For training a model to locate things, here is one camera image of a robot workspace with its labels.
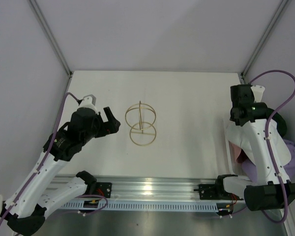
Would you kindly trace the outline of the pink baseball cap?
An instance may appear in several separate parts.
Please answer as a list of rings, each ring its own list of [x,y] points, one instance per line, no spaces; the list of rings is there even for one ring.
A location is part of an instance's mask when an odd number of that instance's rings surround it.
[[[233,148],[234,160],[239,164],[243,163],[246,160],[245,153],[242,153],[242,149],[237,145],[231,143],[231,146]]]

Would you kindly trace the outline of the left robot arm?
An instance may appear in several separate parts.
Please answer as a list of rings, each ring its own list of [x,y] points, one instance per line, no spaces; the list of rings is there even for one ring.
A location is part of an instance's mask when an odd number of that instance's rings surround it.
[[[97,187],[97,179],[87,171],[78,172],[65,186],[44,194],[54,177],[93,138],[118,132],[120,122],[109,107],[104,108],[107,121],[93,108],[75,111],[56,133],[50,135],[38,162],[25,182],[2,204],[1,221],[23,236],[36,233],[45,220],[58,208],[74,198],[104,198]]]

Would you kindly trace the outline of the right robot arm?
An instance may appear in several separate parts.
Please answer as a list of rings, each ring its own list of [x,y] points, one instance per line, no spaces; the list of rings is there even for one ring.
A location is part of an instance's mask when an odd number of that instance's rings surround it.
[[[277,123],[266,114],[267,105],[255,101],[250,85],[232,86],[231,101],[231,122],[226,137],[242,150],[251,150],[257,180],[220,175],[215,181],[215,195],[224,199],[235,194],[251,211],[287,207],[295,199],[295,183],[291,182],[280,159],[290,152],[277,131]]]

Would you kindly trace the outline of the gold wire hat stand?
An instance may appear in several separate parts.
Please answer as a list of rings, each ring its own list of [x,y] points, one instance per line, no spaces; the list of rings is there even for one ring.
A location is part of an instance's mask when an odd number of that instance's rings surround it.
[[[139,101],[126,110],[124,118],[130,127],[129,137],[132,143],[146,147],[155,141],[157,135],[154,127],[156,111],[152,106]]]

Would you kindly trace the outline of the white baseball cap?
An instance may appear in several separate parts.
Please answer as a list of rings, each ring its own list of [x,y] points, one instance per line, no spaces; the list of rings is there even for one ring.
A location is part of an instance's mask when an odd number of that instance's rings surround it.
[[[269,126],[271,146],[272,150],[276,148],[281,164],[285,166],[291,160],[291,154],[283,138],[278,133],[276,126],[277,124],[274,121]],[[253,156],[249,139],[244,134],[242,127],[236,126],[234,122],[231,122],[227,128],[226,136],[230,143],[233,143],[242,149],[242,153],[245,153],[246,159],[251,160],[253,164],[255,164],[255,158]]]

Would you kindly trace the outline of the dark green baseball cap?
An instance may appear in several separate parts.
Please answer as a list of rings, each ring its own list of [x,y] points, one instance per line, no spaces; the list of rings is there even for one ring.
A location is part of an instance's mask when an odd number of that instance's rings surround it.
[[[267,108],[266,118],[268,119],[273,112],[273,109]],[[280,136],[284,138],[284,136],[287,134],[287,124],[284,118],[279,113],[275,113],[271,119],[277,123],[277,131],[280,134]]]

